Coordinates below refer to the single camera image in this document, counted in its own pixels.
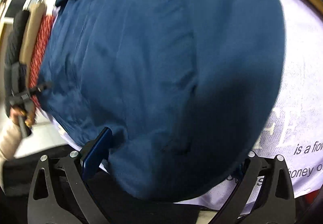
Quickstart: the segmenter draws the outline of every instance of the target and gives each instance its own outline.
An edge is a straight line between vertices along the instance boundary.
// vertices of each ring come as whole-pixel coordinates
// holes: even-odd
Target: hand
[[[10,119],[12,122],[16,125],[19,125],[19,118],[18,116],[27,116],[27,119],[25,121],[25,124],[31,128],[33,124],[35,124],[35,117],[36,117],[36,107],[33,107],[33,110],[26,114],[23,110],[21,110],[18,107],[12,107],[10,109]]]

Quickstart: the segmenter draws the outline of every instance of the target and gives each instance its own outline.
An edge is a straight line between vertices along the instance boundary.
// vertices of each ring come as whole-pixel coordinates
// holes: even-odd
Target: beige sleeve
[[[0,135],[0,157],[5,160],[12,159],[21,140],[22,135],[19,126],[9,120]]]

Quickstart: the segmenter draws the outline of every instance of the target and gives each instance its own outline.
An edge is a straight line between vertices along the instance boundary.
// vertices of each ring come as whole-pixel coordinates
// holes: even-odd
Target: blue garment
[[[57,0],[39,101],[83,146],[104,126],[105,161],[140,199],[180,201],[246,157],[278,94],[279,0]]]

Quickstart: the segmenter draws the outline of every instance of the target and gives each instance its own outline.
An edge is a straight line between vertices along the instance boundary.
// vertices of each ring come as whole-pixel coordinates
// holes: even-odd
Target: dark blue cloth
[[[190,199],[244,160],[279,90],[278,0],[57,4],[39,77],[53,87],[41,106],[81,146],[111,128],[106,165],[124,190]]]

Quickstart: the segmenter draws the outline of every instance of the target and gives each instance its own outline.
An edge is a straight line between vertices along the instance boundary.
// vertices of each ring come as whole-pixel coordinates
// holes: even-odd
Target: black handle
[[[31,130],[25,124],[25,120],[27,119],[27,117],[18,116],[18,119],[19,119],[19,126],[20,126],[20,130],[21,130],[22,138],[26,138],[26,137],[30,136],[31,135]]]

